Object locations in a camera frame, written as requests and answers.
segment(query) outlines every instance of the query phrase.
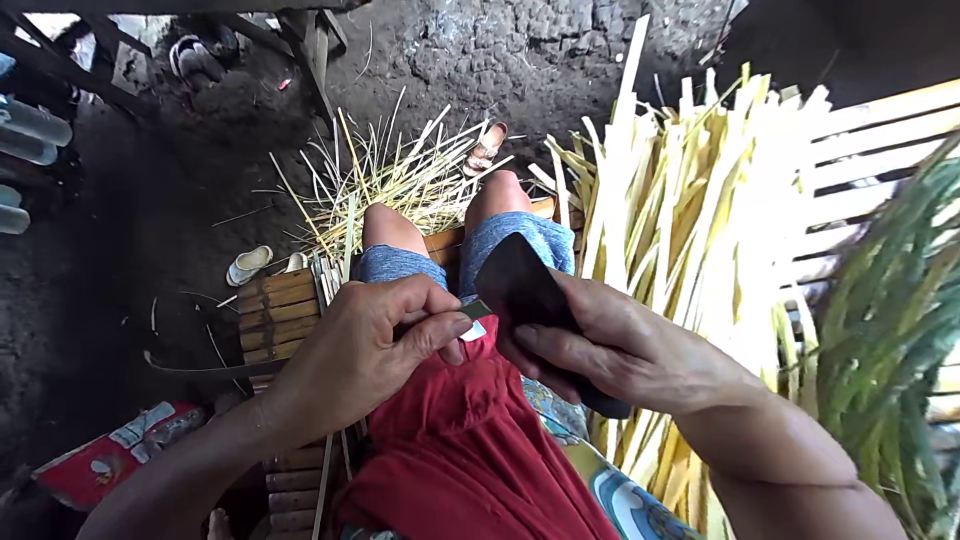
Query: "left hand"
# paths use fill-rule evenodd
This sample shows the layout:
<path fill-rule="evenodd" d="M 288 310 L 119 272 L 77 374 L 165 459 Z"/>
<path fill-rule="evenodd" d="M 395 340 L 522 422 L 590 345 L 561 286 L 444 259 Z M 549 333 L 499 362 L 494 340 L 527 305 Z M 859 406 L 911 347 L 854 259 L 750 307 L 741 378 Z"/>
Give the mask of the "left hand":
<path fill-rule="evenodd" d="M 393 396 L 422 361 L 457 345 L 457 336 L 472 326 L 456 311 L 460 306 L 423 274 L 386 283 L 345 283 L 260 396 L 262 420 L 285 448 L 358 421 Z M 394 327 L 414 322 L 394 342 Z M 457 363 L 450 351 L 444 359 Z"/>

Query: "hand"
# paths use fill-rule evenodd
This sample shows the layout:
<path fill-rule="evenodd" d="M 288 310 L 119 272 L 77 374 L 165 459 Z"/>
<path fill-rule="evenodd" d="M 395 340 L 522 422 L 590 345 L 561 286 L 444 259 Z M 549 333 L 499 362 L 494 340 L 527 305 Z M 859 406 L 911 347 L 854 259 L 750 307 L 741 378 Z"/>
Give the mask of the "hand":
<path fill-rule="evenodd" d="M 513 339 L 502 332 L 497 347 L 521 373 L 562 398 L 579 401 L 550 364 L 587 376 L 627 403 L 674 415 L 744 405 L 755 390 L 766 392 L 760 379 L 732 358 L 640 302 L 600 282 L 552 274 L 584 334 L 528 325 L 517 328 Z"/>
<path fill-rule="evenodd" d="M 444 359 L 459 363 L 456 338 L 472 326 L 456 311 L 460 306 L 423 274 L 387 283 L 345 283 L 260 396 L 264 422 L 284 441 L 281 446 L 296 448 L 373 411 L 441 348 L 448 348 Z M 395 342 L 394 328 L 401 324 L 414 326 Z"/>

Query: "white label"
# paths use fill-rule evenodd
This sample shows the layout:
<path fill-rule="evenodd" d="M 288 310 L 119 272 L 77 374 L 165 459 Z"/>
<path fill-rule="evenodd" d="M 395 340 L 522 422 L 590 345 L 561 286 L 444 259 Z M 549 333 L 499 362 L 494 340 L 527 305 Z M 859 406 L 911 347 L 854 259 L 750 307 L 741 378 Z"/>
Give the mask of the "white label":
<path fill-rule="evenodd" d="M 174 406 L 163 402 L 154 408 L 140 413 L 139 416 L 127 423 L 126 426 L 114 431 L 109 439 L 129 450 L 133 445 L 143 440 L 143 434 L 160 421 L 174 415 Z"/>
<path fill-rule="evenodd" d="M 487 335 L 487 329 L 483 328 L 483 325 L 481 325 L 480 321 L 477 320 L 473 321 L 473 328 L 464 332 L 464 334 L 460 336 L 460 339 L 470 342 L 476 341 L 485 335 Z"/>

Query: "brown sandal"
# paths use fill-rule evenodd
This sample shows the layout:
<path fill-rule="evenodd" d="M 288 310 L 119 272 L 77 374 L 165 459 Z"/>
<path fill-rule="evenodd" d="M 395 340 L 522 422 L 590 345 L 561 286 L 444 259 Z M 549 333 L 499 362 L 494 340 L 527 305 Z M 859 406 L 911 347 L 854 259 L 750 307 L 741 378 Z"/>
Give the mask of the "brown sandal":
<path fill-rule="evenodd" d="M 470 155 L 467 156 L 467 162 L 464 164 L 464 174 L 472 178 L 491 168 L 493 158 L 500 150 L 500 145 L 506 140 L 507 133 L 507 125 L 503 122 L 493 124 L 480 137 L 480 142 L 477 142 Z"/>

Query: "fingernail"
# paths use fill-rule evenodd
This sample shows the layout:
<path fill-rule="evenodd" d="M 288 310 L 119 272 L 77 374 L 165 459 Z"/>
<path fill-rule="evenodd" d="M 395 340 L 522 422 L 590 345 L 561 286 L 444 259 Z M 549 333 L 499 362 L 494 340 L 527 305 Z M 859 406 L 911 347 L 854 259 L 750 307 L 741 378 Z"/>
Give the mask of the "fingernail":
<path fill-rule="evenodd" d="M 450 321 L 450 329 L 455 335 L 460 335 L 473 328 L 473 321 L 463 313 L 457 313 L 456 319 Z"/>
<path fill-rule="evenodd" d="M 514 336 L 520 341 L 520 343 L 530 344 L 537 341 L 537 327 L 534 325 L 523 325 L 522 327 L 516 327 L 514 330 Z"/>

